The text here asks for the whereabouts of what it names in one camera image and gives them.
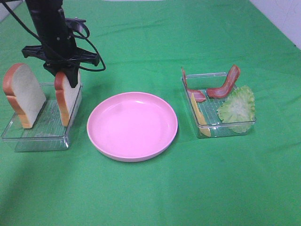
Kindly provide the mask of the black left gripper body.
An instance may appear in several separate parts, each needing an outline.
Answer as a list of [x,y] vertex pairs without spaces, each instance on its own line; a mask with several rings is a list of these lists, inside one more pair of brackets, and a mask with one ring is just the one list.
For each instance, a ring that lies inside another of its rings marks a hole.
[[98,66],[100,63],[100,53],[88,37],[80,32],[77,35],[72,34],[71,37],[85,40],[94,49],[94,52],[75,46],[68,50],[66,54],[63,54],[61,50],[48,45],[38,36],[35,36],[41,42],[41,45],[25,46],[22,49],[22,54],[25,58],[35,57],[43,60],[46,64],[73,66],[85,71],[91,71],[92,68],[83,67],[80,65],[81,63]]

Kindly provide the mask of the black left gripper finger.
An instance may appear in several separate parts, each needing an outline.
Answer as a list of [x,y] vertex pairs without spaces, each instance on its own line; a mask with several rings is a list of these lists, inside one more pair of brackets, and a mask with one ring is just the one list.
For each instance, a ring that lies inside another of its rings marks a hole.
[[54,77],[62,70],[61,64],[43,64],[45,70],[50,72]]
[[79,67],[73,65],[67,65],[62,69],[62,72],[64,72],[64,74],[66,75],[71,88],[75,88],[79,82],[79,78],[78,78]]

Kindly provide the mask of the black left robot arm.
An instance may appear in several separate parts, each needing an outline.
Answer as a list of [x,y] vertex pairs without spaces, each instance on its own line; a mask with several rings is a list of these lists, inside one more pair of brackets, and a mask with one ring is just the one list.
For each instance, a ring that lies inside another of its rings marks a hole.
[[97,66],[100,55],[81,49],[76,44],[75,25],[85,20],[69,19],[64,16],[61,0],[27,0],[33,24],[40,45],[26,46],[22,49],[25,58],[35,57],[44,61],[43,67],[56,76],[63,72],[72,88],[79,79],[80,63]]

